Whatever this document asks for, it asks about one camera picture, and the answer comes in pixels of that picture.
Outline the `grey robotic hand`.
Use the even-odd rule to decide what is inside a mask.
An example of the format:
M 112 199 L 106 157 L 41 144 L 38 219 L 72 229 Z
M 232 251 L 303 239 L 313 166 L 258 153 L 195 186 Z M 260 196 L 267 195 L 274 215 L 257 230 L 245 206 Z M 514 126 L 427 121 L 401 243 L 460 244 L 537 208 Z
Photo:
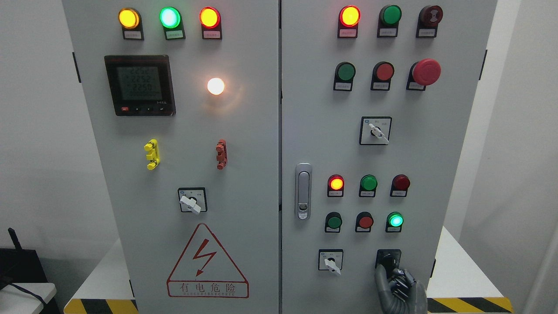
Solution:
M 388 274 L 379 264 L 375 268 L 375 285 L 384 314 L 427 313 L 426 289 L 408 270 L 394 268 Z

